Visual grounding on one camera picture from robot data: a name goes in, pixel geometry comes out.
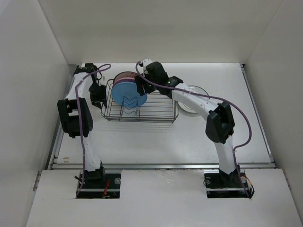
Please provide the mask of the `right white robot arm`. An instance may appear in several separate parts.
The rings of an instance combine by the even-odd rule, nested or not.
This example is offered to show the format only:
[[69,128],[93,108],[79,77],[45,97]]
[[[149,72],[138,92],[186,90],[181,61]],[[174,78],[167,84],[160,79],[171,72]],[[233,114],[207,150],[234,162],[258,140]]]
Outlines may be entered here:
[[139,68],[143,71],[135,77],[135,82],[140,95],[157,90],[161,95],[188,106],[206,121],[206,136],[214,143],[219,158],[219,186],[234,187],[238,170],[232,142],[235,123],[231,105],[226,100],[213,102],[211,97],[195,92],[180,78],[169,77],[158,61],[139,61],[135,69]]

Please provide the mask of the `white plate with flower outline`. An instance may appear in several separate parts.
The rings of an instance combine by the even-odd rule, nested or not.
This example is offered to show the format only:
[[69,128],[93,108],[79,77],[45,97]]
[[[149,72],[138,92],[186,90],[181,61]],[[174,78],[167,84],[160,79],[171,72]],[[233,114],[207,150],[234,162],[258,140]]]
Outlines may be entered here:
[[[202,87],[195,86],[195,85],[188,85],[189,89],[192,90],[194,93],[199,93],[202,95],[208,96],[208,92],[203,89]],[[191,96],[191,101],[195,101],[195,106],[201,106],[201,97],[200,96]],[[185,114],[188,114],[190,116],[199,116],[200,114],[195,111],[195,109],[192,109],[190,106],[187,105],[188,101],[185,103],[178,102],[179,109],[184,112]]]

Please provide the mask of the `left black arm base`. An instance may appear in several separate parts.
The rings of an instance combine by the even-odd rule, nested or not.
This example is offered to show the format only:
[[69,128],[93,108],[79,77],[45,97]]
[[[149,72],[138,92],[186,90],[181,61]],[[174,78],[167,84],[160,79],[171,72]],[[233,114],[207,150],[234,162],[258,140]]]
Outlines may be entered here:
[[75,177],[79,183],[77,185],[77,199],[119,199],[121,186],[121,173],[106,174],[103,183],[84,183],[81,187],[81,179]]

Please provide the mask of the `grey wire dish rack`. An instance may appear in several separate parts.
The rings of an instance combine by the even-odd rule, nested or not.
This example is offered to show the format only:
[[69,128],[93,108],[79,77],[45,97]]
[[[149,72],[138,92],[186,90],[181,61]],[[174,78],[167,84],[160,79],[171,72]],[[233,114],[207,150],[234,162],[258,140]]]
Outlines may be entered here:
[[178,103],[155,91],[147,95],[142,106],[124,107],[112,98],[113,80],[107,81],[107,108],[102,107],[101,116],[115,122],[173,123],[178,118]]

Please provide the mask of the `purple plate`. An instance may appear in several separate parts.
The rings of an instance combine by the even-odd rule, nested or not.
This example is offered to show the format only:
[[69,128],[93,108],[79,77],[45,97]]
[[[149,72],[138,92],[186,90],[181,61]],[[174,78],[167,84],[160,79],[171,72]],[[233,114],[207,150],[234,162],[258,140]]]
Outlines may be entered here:
[[130,78],[130,77],[128,77],[128,78],[121,78],[119,80],[116,80],[114,82],[113,86],[118,85],[118,84],[123,83],[123,82],[135,83],[135,78]]

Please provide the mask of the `front aluminium rail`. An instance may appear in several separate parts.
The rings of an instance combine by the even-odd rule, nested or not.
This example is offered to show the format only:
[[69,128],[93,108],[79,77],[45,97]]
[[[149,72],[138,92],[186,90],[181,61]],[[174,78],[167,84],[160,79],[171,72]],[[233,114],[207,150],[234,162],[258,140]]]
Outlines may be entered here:
[[[218,169],[218,164],[103,164],[105,169]],[[241,168],[272,169],[276,168],[275,163],[241,163]],[[51,164],[48,170],[75,170],[82,169],[81,164]]]

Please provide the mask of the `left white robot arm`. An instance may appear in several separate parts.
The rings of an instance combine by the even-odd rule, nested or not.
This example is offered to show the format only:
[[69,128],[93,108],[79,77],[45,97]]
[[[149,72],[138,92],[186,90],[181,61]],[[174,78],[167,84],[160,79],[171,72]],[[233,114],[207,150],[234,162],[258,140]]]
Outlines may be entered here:
[[70,92],[57,102],[62,129],[77,143],[82,155],[82,174],[77,177],[80,190],[101,188],[106,183],[102,161],[93,150],[89,137],[93,129],[89,104],[100,110],[107,107],[106,86],[99,84],[98,74],[101,74],[101,68],[93,63],[86,63],[84,67],[78,66]]

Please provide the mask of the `right aluminium rail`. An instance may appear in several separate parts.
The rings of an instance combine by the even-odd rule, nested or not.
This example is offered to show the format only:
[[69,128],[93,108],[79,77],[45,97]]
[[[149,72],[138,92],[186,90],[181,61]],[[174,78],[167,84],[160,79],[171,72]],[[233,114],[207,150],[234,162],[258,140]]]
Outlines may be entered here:
[[246,72],[245,72],[245,64],[240,64],[240,67],[241,67],[241,71],[242,71],[242,74],[243,74],[243,77],[244,77],[244,80],[245,80],[245,83],[246,83],[246,87],[248,89],[249,96],[250,96],[250,99],[251,99],[251,102],[252,102],[252,105],[253,105],[253,108],[254,108],[254,112],[255,112],[255,115],[256,115],[256,118],[257,118],[257,121],[258,121],[258,127],[261,130],[263,141],[266,145],[266,149],[267,149],[268,157],[270,159],[270,163],[272,163],[276,167],[276,164],[275,164],[275,161],[274,161],[274,158],[273,158],[272,152],[270,150],[270,146],[269,146],[269,143],[268,143],[265,131],[264,131],[264,127],[262,125],[260,115],[258,113],[258,109],[257,109],[256,103],[255,103],[255,100],[254,100],[254,97],[253,97],[253,94],[252,94],[252,91],[251,91],[251,88],[250,88],[250,85],[249,85],[249,82],[248,82],[248,78],[247,78],[247,75],[246,75]]

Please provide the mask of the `blue plate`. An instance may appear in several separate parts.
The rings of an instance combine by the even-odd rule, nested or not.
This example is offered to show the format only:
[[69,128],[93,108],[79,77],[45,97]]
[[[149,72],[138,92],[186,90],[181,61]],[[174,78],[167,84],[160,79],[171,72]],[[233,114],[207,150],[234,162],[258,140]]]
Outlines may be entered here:
[[121,82],[114,85],[111,95],[116,103],[127,108],[142,106],[147,101],[147,95],[141,96],[134,82]]

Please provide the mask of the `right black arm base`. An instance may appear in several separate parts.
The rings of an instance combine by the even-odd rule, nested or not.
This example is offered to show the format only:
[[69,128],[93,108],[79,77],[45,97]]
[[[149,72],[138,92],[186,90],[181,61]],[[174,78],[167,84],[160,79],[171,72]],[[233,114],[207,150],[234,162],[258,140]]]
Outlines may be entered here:
[[220,173],[204,173],[204,186],[206,187],[206,196],[208,199],[221,198],[249,198],[255,193],[251,181],[244,172],[240,172],[241,179],[237,173],[232,179],[223,180]]

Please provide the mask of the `pink plate with red text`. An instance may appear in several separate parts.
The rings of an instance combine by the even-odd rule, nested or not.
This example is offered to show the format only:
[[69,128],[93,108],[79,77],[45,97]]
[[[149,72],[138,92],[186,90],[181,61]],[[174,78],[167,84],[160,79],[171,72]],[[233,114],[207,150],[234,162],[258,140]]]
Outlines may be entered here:
[[136,72],[132,72],[132,71],[124,71],[124,72],[121,72],[119,74],[117,74],[114,78],[114,82],[117,82],[118,80],[121,80],[121,79],[134,79],[134,77],[137,76],[137,73]]

